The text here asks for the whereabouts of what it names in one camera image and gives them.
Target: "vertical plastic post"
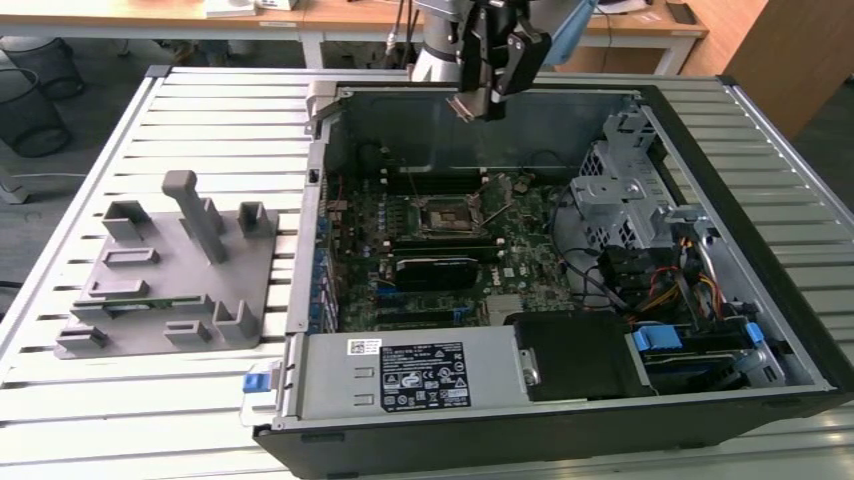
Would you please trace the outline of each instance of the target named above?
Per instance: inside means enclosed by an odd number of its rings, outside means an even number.
[[[185,214],[187,226],[211,263],[226,260],[226,246],[219,239],[217,226],[197,193],[197,174],[193,170],[171,170],[163,179],[163,193],[175,199]]]

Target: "black wastebasket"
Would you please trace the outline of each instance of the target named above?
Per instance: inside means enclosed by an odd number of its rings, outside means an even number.
[[[18,68],[39,74],[49,98],[61,100],[83,92],[85,83],[71,59],[73,50],[62,38],[3,37],[0,50]]]
[[[39,88],[39,75],[18,68],[0,70],[0,140],[22,157],[54,153],[71,132]]]

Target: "power supply label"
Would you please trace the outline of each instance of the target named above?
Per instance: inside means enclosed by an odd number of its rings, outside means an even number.
[[[472,406],[462,342],[382,347],[380,371],[388,412]]]

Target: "blue tab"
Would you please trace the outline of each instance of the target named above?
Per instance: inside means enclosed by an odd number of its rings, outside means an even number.
[[[755,345],[760,345],[765,342],[765,334],[763,333],[759,323],[748,323],[748,325],[745,325],[745,330],[748,330],[748,335],[751,335],[751,340],[753,340]]]
[[[247,373],[243,376],[243,393],[270,391],[270,373]]]
[[[682,340],[673,325],[641,327],[638,332],[646,337],[650,350],[682,348]]]
[[[640,352],[645,352],[650,349],[650,342],[646,341],[646,336],[641,332],[632,334],[632,338],[636,340],[636,347]]]

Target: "slotted aluminum table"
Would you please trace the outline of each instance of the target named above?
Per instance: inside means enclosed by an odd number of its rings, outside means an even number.
[[[402,81],[401,72],[175,69],[146,78],[0,324],[0,478],[293,478],[242,426],[242,377],[283,353],[316,79]],[[550,83],[654,83],[854,356],[854,222],[737,87],[717,79],[546,75]],[[690,186],[676,171],[689,200]],[[221,210],[261,200],[282,213],[262,344],[253,350],[58,360],[54,339],[85,284],[114,200],[178,211],[162,174],[193,169]],[[722,445],[406,475],[608,479],[852,478],[854,414],[839,408]]]

